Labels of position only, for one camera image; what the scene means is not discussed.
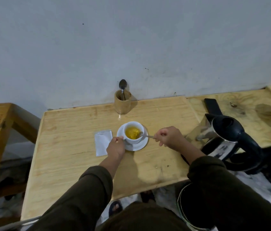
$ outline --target white wall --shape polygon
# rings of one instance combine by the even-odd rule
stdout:
[[[0,102],[47,108],[259,89],[271,0],[0,0]]]

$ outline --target saucer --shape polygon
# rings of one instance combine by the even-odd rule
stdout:
[[[124,129],[124,126],[126,125],[123,124],[117,131],[117,134],[116,136],[122,136],[123,135],[123,129]],[[144,135],[148,135],[147,134],[147,130],[145,129],[144,127]],[[127,143],[126,141],[124,141],[124,144],[125,144],[125,149],[128,150],[128,151],[138,151],[140,149],[142,149],[143,147],[146,146],[148,142],[148,137],[142,137],[142,140],[136,144],[130,144],[130,143]]]

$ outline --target white teacup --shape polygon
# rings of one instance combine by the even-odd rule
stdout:
[[[127,136],[126,136],[126,129],[128,128],[128,127],[131,127],[131,126],[133,126],[133,127],[136,127],[136,128],[138,128],[141,132],[143,132],[144,133],[144,127],[140,124],[140,123],[138,123],[138,122],[127,122],[126,124],[125,124],[125,126],[124,126],[124,129],[123,129],[123,137],[124,137],[124,140],[126,140],[126,142],[127,143],[130,143],[130,144],[137,144],[137,143],[139,143],[140,141],[141,141],[141,139],[142,139],[142,137],[140,137],[140,138],[138,138],[138,139],[136,139],[136,140],[132,140],[132,139],[130,139],[130,138],[128,138]]]

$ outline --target olive green sleeve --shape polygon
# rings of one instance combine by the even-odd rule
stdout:
[[[90,167],[29,230],[95,230],[112,190],[110,173],[102,166]]]
[[[202,192],[219,231],[271,230],[271,203],[227,171],[221,160],[196,159],[188,177]]]

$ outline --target electric kettle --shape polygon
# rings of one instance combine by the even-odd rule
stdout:
[[[186,139],[209,156],[222,160],[228,170],[248,171],[260,165],[261,147],[249,136],[240,122],[225,115],[205,114],[201,123]],[[248,157],[243,163],[232,163],[230,157],[243,149]]]

